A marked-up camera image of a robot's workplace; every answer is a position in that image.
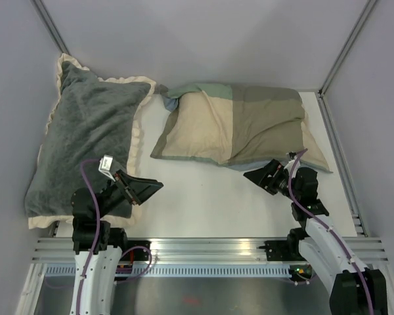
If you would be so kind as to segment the patchwork and blue pillowcase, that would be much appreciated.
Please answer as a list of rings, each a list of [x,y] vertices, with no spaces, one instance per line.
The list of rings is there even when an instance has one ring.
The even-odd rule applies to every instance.
[[[159,92],[170,115],[151,157],[199,161],[236,170],[286,161],[306,150],[301,162],[329,172],[309,130],[301,94],[289,88],[191,83]]]

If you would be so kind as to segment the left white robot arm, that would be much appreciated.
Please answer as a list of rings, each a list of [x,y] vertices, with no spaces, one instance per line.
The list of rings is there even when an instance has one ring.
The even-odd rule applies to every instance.
[[[125,230],[114,228],[103,216],[122,203],[142,205],[163,184],[116,171],[99,193],[90,182],[71,197],[75,282],[70,314],[109,314],[118,265],[139,250],[140,261],[152,262],[149,241],[130,241]]]

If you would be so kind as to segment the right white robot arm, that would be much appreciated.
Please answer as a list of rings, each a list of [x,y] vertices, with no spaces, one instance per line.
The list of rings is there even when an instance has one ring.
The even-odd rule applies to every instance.
[[[317,172],[299,166],[296,155],[287,165],[273,159],[244,177],[274,196],[291,200],[299,228],[290,230],[285,255],[304,259],[329,294],[332,314],[387,314],[387,286],[380,270],[369,268],[332,226],[330,214],[318,198]]]

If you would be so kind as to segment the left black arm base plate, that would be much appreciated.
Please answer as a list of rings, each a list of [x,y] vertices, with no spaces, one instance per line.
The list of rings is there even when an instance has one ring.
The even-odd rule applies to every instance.
[[[121,263],[148,262],[150,260],[150,245],[151,241],[148,240],[129,240],[121,256]]]

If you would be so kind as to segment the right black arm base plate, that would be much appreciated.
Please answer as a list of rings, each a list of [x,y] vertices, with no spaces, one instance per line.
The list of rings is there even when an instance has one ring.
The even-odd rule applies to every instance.
[[[265,241],[263,245],[257,248],[264,250],[269,262],[296,262],[305,260],[299,254],[296,247],[286,240]]]

